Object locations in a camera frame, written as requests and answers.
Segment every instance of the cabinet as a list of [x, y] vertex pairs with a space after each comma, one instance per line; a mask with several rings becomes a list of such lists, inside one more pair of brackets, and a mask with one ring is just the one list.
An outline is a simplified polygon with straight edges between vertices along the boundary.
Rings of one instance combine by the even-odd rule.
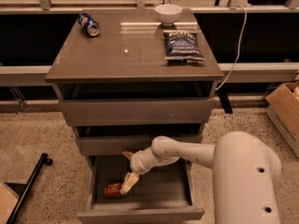
[[200, 219], [193, 205], [190, 165], [177, 163], [143, 175], [127, 197], [107, 199], [106, 185], [129, 171], [124, 150], [137, 151], [157, 135], [198, 142], [222, 72], [196, 19], [183, 9], [166, 29], [195, 32], [206, 59], [164, 59], [164, 27], [153, 9], [87, 10], [100, 25], [90, 38], [75, 23], [46, 76], [60, 99], [76, 143], [93, 170], [82, 223]]

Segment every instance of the blue can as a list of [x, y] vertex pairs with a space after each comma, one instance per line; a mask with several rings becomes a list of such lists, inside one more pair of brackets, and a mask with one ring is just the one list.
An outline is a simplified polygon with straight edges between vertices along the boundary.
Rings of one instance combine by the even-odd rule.
[[100, 32], [99, 24], [89, 14], [85, 12], [78, 15], [78, 23], [90, 36], [96, 36]]

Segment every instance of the box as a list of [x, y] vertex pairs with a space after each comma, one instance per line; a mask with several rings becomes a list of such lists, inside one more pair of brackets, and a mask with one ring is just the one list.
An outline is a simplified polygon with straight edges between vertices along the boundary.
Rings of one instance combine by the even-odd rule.
[[299, 100], [292, 91], [297, 83], [285, 83], [266, 97], [270, 106], [267, 115], [299, 157]]

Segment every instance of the bowl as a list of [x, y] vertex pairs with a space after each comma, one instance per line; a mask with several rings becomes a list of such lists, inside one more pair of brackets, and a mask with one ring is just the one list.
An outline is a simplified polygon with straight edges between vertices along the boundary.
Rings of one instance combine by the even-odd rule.
[[158, 20], [165, 26], [171, 26], [180, 16], [182, 8], [174, 4], [162, 4], [155, 8]]

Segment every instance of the speckled floor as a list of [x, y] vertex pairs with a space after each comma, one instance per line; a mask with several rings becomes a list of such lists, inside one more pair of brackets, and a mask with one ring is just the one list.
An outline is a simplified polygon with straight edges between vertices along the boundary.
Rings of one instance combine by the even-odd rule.
[[[204, 129], [203, 143], [214, 144], [225, 133], [243, 131], [273, 148], [282, 162], [282, 175], [275, 183], [281, 224], [299, 223], [299, 159], [267, 117], [265, 107], [238, 101], [233, 101], [233, 106], [234, 114], [213, 109]], [[46, 112], [48, 109], [38, 112], [30, 106], [19, 115], [2, 113], [3, 110], [7, 112], [7, 106], [0, 103], [0, 179], [25, 183], [43, 152], [54, 161], [52, 166], [42, 168], [16, 223], [80, 223], [77, 212], [85, 209], [92, 172], [80, 155], [63, 115]], [[212, 224], [212, 172], [195, 164], [192, 180], [195, 205], [206, 212], [201, 220], [176, 224]]]

